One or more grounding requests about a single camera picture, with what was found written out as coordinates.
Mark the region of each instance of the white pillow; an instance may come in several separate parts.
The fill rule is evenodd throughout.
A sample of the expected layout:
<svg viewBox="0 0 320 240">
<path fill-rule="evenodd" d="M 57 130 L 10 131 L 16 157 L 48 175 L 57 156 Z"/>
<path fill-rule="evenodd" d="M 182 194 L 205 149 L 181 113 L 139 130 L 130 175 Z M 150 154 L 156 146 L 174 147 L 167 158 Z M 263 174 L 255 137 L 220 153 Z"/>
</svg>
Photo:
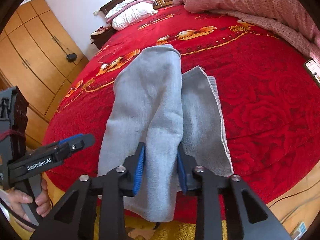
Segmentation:
<svg viewBox="0 0 320 240">
<path fill-rule="evenodd" d="M 156 13 L 157 11 L 153 9 L 151 3 L 137 3 L 114 18 L 112 27 L 119 31 Z"/>
<path fill-rule="evenodd" d="M 113 7 L 108 14 L 106 15 L 106 19 L 110 18 L 112 15 L 116 14 L 118 11 L 120 11 L 123 7 L 128 5 L 129 3 L 132 3 L 137 0 L 125 0 L 122 3 L 118 3 L 115 7 Z"/>
</svg>

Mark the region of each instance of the human hand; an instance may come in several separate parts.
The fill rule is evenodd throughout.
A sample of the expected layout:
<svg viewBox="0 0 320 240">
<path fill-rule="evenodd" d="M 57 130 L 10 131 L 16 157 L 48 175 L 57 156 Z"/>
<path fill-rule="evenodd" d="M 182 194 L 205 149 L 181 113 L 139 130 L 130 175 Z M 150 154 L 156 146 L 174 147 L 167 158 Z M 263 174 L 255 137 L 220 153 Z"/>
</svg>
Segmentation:
<svg viewBox="0 0 320 240">
<path fill-rule="evenodd" d="M 41 215 L 42 217 L 45 217 L 51 210 L 52 206 L 50 203 L 50 198 L 48 195 L 48 184 L 45 181 L 45 179 L 41 180 L 41 193 L 39 194 L 39 196 L 36 198 L 36 204 L 38 205 L 36 211 L 39 215 Z M 21 204 L 29 204 L 32 203 L 32 198 L 27 195 L 26 193 L 17 190 L 17 189 L 12 189 L 9 192 L 8 195 L 8 199 L 9 202 L 11 204 L 11 209 L 20 217 L 22 217 L 23 219 L 27 220 L 30 222 L 30 219 L 28 218 L 27 214 L 25 213 L 25 211 L 23 210 Z M 22 225 L 19 221 L 17 221 L 23 228 L 31 231 L 32 229 Z"/>
</svg>

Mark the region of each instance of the blue gripper pad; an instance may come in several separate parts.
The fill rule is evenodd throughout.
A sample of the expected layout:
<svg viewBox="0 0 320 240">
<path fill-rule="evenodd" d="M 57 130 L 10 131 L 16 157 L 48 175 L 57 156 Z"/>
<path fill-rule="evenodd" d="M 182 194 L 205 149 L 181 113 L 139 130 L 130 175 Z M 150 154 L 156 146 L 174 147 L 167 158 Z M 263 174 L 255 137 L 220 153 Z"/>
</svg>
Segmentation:
<svg viewBox="0 0 320 240">
<path fill-rule="evenodd" d="M 178 170 L 180 187 L 182 189 L 183 194 L 185 195 L 187 192 L 187 176 L 183 167 L 183 162 L 182 162 L 179 150 L 177 151 L 177 170 Z"/>
<path fill-rule="evenodd" d="M 143 167 L 144 167 L 144 162 L 146 159 L 146 145 L 143 144 L 141 147 L 141 151 L 139 153 L 139 158 L 136 166 L 136 170 L 134 172 L 134 179 L 133 179 L 133 193 L 136 195 L 138 191 L 140 190 L 141 187 L 141 182 L 142 182 L 142 174 L 143 174 Z"/>
<path fill-rule="evenodd" d="M 69 141 L 69 140 L 72 140 L 72 139 L 77 138 L 77 137 L 80 137 L 80 136 L 83 136 L 83 134 L 82 134 L 82 133 L 79 133 L 79 134 L 73 135 L 73 136 L 71 136 L 71 137 L 65 138 L 65 139 L 59 141 L 58 144 L 59 144 L 59 145 L 60 145 L 60 144 L 63 144 L 63 143 L 65 143 L 65 142 Z"/>
</svg>

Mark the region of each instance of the stack of pillows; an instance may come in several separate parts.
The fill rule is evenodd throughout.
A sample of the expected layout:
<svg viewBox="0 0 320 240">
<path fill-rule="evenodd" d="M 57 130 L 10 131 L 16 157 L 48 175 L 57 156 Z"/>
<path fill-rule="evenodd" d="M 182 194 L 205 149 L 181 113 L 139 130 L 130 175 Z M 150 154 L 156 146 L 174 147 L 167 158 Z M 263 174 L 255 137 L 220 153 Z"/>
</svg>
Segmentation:
<svg viewBox="0 0 320 240">
<path fill-rule="evenodd" d="M 125 0 L 117 4 L 106 15 L 107 23 L 112 23 L 116 30 L 122 30 L 144 18 L 155 15 L 153 9 L 155 0 Z"/>
</svg>

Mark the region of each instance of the folded blanket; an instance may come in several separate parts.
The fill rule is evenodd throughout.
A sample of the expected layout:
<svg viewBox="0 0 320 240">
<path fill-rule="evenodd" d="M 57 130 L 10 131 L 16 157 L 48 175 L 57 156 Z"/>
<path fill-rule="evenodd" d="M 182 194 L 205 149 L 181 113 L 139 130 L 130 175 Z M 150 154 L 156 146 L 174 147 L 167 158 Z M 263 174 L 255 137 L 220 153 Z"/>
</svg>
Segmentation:
<svg viewBox="0 0 320 240">
<path fill-rule="evenodd" d="M 215 81 L 200 67 L 181 75 L 180 64 L 171 45 L 154 46 L 117 76 L 99 157 L 101 176 L 122 165 L 139 142 L 146 144 L 140 191 L 124 198 L 124 208 L 154 222 L 173 219 L 181 141 L 199 165 L 223 176 L 233 173 Z"/>
</svg>

